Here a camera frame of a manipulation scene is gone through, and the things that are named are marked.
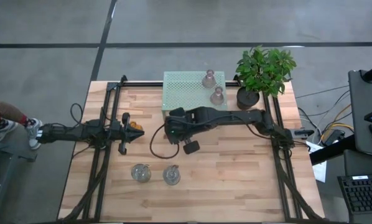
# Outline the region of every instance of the glass bottle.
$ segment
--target glass bottle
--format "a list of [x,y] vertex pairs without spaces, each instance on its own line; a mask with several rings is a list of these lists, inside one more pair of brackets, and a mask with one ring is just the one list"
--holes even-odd
[[140,183],[146,183],[150,180],[151,171],[148,165],[136,164],[131,171],[132,178]]
[[162,173],[162,177],[168,185],[175,185],[180,181],[180,173],[178,168],[178,165],[168,166]]
[[213,70],[209,69],[207,74],[203,78],[203,86],[205,88],[212,88],[216,85],[215,77],[213,76]]
[[210,100],[211,100],[211,103],[214,104],[214,105],[221,105],[225,98],[223,97],[223,89],[222,87],[218,86],[215,88],[215,92],[212,93],[211,97],[210,97]]

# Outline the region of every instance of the potted plant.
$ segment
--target potted plant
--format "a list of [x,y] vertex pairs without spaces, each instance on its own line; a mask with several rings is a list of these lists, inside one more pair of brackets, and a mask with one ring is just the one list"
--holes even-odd
[[237,106],[242,110],[259,101],[259,92],[277,97],[284,93],[284,82],[291,79],[297,66],[289,50],[262,49],[261,46],[243,52],[236,72],[243,87],[237,91]]

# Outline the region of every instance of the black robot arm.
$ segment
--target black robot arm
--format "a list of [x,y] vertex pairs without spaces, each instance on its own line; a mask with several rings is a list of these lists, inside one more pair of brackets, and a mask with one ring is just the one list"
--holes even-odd
[[185,141],[184,151],[190,154],[200,149],[197,141],[190,138],[197,133],[211,130],[219,125],[252,124],[263,136],[278,140],[281,147],[294,147],[290,130],[276,125],[264,110],[218,111],[204,106],[185,111],[172,110],[165,118],[165,133],[171,144]]
[[75,127],[45,124],[39,128],[37,140],[43,144],[54,141],[82,141],[101,149],[106,147],[109,140],[122,140],[119,152],[125,155],[125,143],[142,136],[144,131],[129,125],[129,113],[123,114],[122,122],[123,125],[115,119],[110,125],[105,126],[102,119],[93,119]]

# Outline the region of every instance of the black plant pot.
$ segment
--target black plant pot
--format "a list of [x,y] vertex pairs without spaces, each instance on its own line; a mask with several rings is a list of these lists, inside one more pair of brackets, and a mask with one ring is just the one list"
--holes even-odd
[[241,110],[248,110],[259,101],[259,93],[247,91],[245,87],[241,87],[237,91],[237,106]]

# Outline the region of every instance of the person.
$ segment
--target person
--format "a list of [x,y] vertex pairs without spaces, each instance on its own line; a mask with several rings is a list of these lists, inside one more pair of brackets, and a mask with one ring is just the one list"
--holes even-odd
[[32,150],[36,150],[41,146],[36,140],[38,129],[42,126],[42,122],[36,118],[29,118],[15,106],[0,101],[0,141],[2,141],[8,133],[15,130],[18,124],[23,125],[27,131],[29,145]]

